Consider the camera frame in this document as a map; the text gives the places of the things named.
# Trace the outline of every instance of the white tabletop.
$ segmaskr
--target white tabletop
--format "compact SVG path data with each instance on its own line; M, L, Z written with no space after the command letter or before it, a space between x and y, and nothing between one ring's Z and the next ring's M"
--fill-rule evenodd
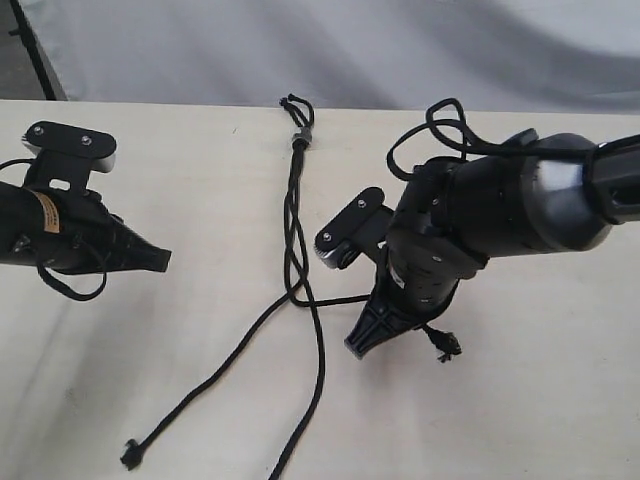
M309 240L360 190L395 206L386 170L395 139L422 112L320 111L302 181ZM469 115L483 136L567 131L593 141L640 131L640 117ZM289 117L277 109L0 102L0 161L24 157L35 121L105 131L118 141L91 185L109 209L173 250L166 274L118 273L74 303L34 269L2 266L0 478L266 478L311 397L309 314L277 312L220 384L195 402L128 473L141 440L210 375L283 291L282 197ZM438 152L421 138L405 166ZM18 182L23 171L3 171ZM493 260L435 323L464 353L441 365L422 333L357 361L343 346L360 305L323 309L327 383L285 478L637 478L640 471L640 227L600 248ZM371 289L373 266L343 272L312 259L318 297ZM96 279L74 279L86 290Z

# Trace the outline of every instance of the brown label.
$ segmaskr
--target brown label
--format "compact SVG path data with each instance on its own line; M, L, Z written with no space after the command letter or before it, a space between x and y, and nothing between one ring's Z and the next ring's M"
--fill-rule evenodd
M60 233L60 214L58 213L56 204L44 193L34 192L33 190L29 191L36 196L40 205L42 205L44 231L47 233Z

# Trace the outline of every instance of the white backdrop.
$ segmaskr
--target white backdrop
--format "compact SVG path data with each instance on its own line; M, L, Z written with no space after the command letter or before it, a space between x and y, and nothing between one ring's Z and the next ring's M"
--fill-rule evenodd
M72 100L640 112L637 0L22 0Z

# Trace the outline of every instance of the gray fabric backdrop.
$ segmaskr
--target gray fabric backdrop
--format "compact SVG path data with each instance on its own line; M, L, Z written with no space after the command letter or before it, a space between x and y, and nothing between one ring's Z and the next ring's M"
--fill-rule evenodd
M638 0L22 0L73 100L640 111Z

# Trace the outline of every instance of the black stand leg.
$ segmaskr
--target black stand leg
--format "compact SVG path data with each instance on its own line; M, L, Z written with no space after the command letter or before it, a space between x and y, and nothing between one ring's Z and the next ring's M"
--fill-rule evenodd
M47 100L57 100L56 94L51 86L51 80L49 80L47 70L44 68L42 57L38 51L36 37L33 35L33 30L31 30L31 27L29 26L27 17L25 17L24 11L18 3L18 0L9 0L9 3L11 4L11 9L13 10L13 14L18 22L18 28L10 31L9 35L12 37L19 36L20 40L22 40L22 45L27 49L27 53L31 59L31 64L33 65L33 69L36 71L36 75L38 76L45 98Z

